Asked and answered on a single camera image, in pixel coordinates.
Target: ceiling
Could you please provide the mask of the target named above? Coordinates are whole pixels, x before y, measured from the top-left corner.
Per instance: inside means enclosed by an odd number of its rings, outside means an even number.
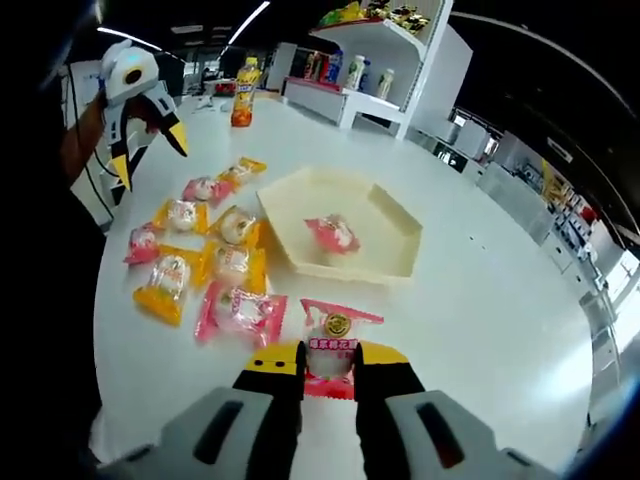
[[[104,25],[174,52],[193,42],[222,48],[261,3],[111,0],[105,2]],[[309,37],[308,30],[326,11],[346,3],[272,0],[235,45],[270,48],[291,41],[314,47],[318,40]],[[555,42],[597,71],[624,100],[626,106],[585,68],[539,41],[476,20],[449,20],[474,51],[458,104],[514,132],[552,162],[596,209],[637,231],[640,69],[635,64],[640,42],[635,29],[640,2],[457,0],[453,10],[501,20]],[[172,26],[190,24],[202,25],[202,31],[171,31]],[[547,137],[568,150],[573,162],[551,151]]]

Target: beige hexagonal tray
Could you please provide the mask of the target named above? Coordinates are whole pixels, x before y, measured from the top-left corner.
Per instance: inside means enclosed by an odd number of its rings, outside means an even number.
[[[258,199],[296,272],[388,285],[410,280],[422,225],[366,178],[308,167],[258,191]],[[304,223],[332,213],[346,219],[361,244],[339,265],[327,258]]]

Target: round table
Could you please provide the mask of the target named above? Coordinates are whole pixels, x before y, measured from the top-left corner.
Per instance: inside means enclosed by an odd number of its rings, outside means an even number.
[[[411,286],[387,289],[269,271],[289,295],[284,339],[302,335],[300,298],[385,316],[361,337],[405,354],[427,390],[442,390],[512,447],[555,471],[573,459],[587,415],[592,376],[587,319],[551,260],[491,199],[410,142],[361,120],[335,126],[275,100],[258,99],[253,124],[233,129],[229,113],[179,109],[188,136],[182,158],[164,138],[150,145],[124,195],[102,259],[95,306],[95,357],[103,400],[100,437],[117,456],[155,443],[160,430],[216,386],[231,386],[251,350],[234,338],[205,346],[193,337],[202,293],[190,292],[182,325],[168,327],[131,298],[150,267],[122,262],[132,228],[149,221],[186,182],[248,156],[268,164],[228,199],[260,214],[256,189],[306,165],[360,171],[398,200],[424,230]],[[200,248],[197,236],[166,242]],[[365,478],[355,433],[356,403],[305,397],[291,478]]]

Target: person's arm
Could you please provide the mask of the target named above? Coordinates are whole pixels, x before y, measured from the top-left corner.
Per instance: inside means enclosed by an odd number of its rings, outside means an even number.
[[[91,158],[96,145],[102,137],[102,132],[104,131],[104,123],[102,121],[104,103],[104,94],[100,92],[80,116],[78,128],[76,128],[75,124],[72,125],[62,139],[60,159],[69,185],[73,184],[80,176],[82,169]]]

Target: orange juice bottle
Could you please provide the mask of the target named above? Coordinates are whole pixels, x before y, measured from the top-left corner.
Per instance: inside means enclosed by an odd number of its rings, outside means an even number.
[[[231,113],[232,127],[248,127],[253,118],[253,94],[260,78],[258,59],[247,57],[247,63],[238,71],[236,80],[236,96]]]

